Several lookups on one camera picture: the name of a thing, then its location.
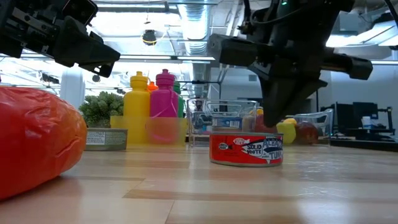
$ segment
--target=green plant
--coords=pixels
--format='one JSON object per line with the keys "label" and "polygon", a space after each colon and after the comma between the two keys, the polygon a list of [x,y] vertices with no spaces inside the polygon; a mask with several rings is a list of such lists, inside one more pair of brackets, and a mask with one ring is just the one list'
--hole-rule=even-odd
{"label": "green plant", "polygon": [[79,110],[90,128],[110,128],[111,116],[123,115],[123,97],[102,91],[99,96],[86,96]]}

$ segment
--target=yellow bottle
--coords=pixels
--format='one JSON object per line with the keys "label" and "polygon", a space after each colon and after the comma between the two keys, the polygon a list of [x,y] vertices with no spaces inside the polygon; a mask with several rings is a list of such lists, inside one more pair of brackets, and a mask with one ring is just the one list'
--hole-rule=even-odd
{"label": "yellow bottle", "polygon": [[124,122],[128,129],[127,148],[147,143],[146,122],[150,112],[148,78],[142,72],[130,78],[132,91],[124,95]]}

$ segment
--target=pink bottle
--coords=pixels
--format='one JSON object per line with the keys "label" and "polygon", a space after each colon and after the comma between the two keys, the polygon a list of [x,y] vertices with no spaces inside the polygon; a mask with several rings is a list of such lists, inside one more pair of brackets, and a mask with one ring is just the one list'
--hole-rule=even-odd
{"label": "pink bottle", "polygon": [[158,90],[150,94],[150,116],[153,118],[176,118],[178,114],[178,95],[173,91],[175,76],[167,69],[156,75]]}

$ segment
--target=tin can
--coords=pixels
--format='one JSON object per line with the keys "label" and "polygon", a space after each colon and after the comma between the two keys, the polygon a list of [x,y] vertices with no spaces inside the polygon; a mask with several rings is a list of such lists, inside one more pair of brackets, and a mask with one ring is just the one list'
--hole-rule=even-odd
{"label": "tin can", "polygon": [[283,161],[283,134],[212,133],[210,161],[241,167],[279,166]]}

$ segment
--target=orange bottle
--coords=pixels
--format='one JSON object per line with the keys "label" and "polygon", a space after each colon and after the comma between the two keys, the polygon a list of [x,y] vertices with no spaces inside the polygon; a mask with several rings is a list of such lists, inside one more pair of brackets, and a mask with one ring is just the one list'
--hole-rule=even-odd
{"label": "orange bottle", "polygon": [[152,92],[152,91],[155,91],[155,90],[158,90],[159,89],[159,87],[157,86],[157,85],[155,85],[155,82],[151,82],[149,85],[148,85],[148,90],[149,90],[149,92]]}

